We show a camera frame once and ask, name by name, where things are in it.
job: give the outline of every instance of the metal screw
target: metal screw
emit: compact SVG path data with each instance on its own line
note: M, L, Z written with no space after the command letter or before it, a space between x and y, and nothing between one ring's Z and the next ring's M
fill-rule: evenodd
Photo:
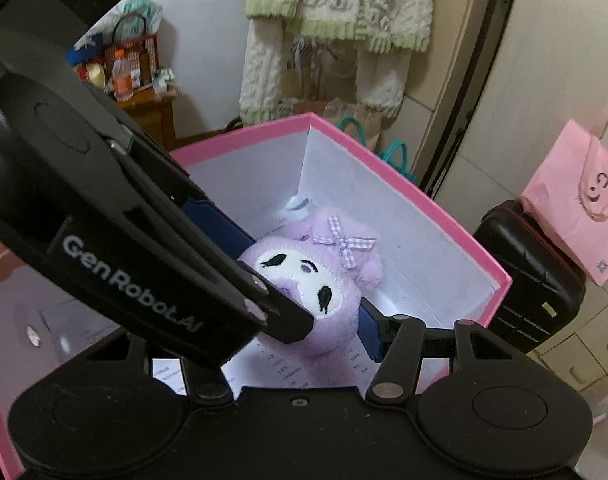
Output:
M26 326L26 335L28 336L28 341L30 341L35 348L40 347L42 344L42 338L37 333L37 330L35 330L31 325Z
M266 286L266 284L262 280L260 280L254 274L251 274L251 277L252 277L253 282L255 283L255 285L258 286L258 288L261 288L261 290L263 290L264 292L268 292L268 287Z
M248 310L248 312L253 314L260 321L266 321L268 319L268 316L266 315L266 313L261 308L259 308L255 303L253 303L253 301L249 300L248 298L245 298L244 305L245 305L246 309Z
M117 140L109 140L108 145L111 149L115 150L120 155L126 155L126 150L119 142L117 142Z
M201 384L197 389L197 396L205 400L217 400L226 397L228 386L221 383Z
M372 392L380 399L396 399L404 395L404 388L396 383L379 383L373 386Z

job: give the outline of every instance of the blue gripper pad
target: blue gripper pad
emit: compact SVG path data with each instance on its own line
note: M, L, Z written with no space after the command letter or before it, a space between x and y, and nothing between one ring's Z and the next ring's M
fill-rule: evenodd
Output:
M255 240L208 200L197 202L188 199L181 210L233 260L238 259L255 243Z
M359 305L357 336L359 336L359 340L364 345L370 359L376 363L382 362L384 359L384 341L379 333L379 324L362 304Z

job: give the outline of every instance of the white fuzzy sweater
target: white fuzzy sweater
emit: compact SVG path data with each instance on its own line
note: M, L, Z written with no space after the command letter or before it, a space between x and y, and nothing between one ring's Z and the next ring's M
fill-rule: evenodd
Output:
M241 109L246 123L269 120L279 100L284 31L359 46L357 98L394 116L412 50L428 46L433 0L246 0L248 36Z

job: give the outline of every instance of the orange bottle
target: orange bottle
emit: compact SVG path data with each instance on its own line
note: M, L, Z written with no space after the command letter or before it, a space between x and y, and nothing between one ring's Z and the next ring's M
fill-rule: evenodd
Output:
M129 61L126 59L123 49L115 51L113 88L117 101L127 101L133 97L133 81L130 78Z

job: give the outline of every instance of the black mount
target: black mount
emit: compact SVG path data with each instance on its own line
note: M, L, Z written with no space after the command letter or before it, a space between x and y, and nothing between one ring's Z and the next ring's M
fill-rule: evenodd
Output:
M117 1L0 0L0 240L200 365L221 366L261 331L305 338L313 316L189 220L182 208L208 202L203 191L66 63Z
M27 478L578 478L592 430L581 396L469 320L388 318L393 341L356 388L245 388L182 360L188 396L150 377L165 352L114 333L22 394L9 428ZM415 394L423 358L451 373Z

